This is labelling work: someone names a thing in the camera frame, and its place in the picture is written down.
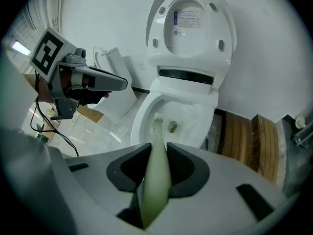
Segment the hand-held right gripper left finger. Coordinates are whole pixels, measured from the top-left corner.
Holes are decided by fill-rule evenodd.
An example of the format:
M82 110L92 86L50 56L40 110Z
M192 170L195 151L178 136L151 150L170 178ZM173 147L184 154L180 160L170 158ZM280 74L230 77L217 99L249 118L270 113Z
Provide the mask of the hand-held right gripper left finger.
M119 191L134 193L145 176L151 150L151 143L121 149L123 154L106 169L107 178Z

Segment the person's left hand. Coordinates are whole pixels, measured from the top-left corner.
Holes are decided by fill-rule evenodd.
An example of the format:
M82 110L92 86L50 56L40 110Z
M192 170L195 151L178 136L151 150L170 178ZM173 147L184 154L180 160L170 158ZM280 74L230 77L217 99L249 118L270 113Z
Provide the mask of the person's left hand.
M80 90L78 93L79 103L82 106L97 104L102 98L108 98L112 91Z

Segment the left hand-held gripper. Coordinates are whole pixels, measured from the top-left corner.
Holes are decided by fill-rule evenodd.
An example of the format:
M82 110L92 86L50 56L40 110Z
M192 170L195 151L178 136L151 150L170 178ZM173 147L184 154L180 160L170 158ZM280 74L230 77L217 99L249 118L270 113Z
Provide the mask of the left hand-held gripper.
M77 48L48 27L30 59L56 107L52 120L71 119L80 106L79 91L123 91L127 79L86 64L86 50Z

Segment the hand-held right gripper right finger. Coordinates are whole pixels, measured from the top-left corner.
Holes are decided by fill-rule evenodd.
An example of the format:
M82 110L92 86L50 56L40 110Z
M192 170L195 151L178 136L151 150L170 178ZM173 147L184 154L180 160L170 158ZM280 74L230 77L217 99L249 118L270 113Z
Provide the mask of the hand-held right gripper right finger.
M193 196L207 183L210 169L200 157L170 142L167 143L167 157L172 183L168 190L168 197Z

